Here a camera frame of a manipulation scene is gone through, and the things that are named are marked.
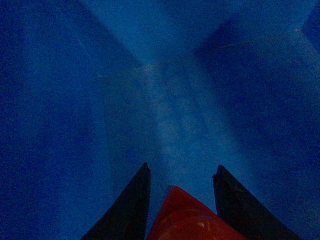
red plastic piece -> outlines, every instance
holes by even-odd
[[[173,186],[147,240],[247,240],[199,200]]]

blue plastic wall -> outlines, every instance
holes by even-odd
[[[144,163],[215,211],[227,167],[318,239],[319,3],[1,3],[0,239],[79,239]]]

